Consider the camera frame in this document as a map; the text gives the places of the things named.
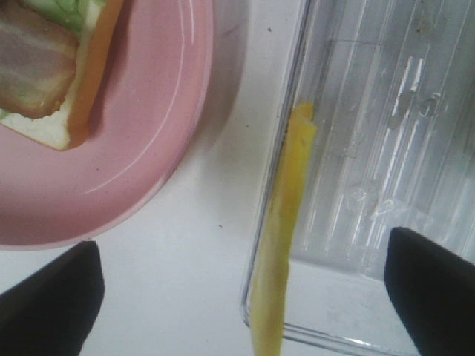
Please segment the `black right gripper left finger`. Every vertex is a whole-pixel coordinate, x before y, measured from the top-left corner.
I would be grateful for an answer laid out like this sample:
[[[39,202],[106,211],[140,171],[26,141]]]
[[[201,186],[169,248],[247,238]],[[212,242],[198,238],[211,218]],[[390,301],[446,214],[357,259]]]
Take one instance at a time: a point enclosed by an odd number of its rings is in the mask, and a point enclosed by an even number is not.
[[[102,301],[99,249],[84,241],[1,293],[1,354],[78,355]]]

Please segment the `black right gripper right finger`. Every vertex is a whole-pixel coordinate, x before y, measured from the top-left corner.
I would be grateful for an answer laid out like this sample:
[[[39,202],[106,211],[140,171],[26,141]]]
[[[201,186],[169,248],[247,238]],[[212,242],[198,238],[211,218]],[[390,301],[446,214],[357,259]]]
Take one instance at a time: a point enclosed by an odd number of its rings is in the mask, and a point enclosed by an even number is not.
[[[474,354],[472,263],[397,227],[390,232],[384,284],[419,354]]]

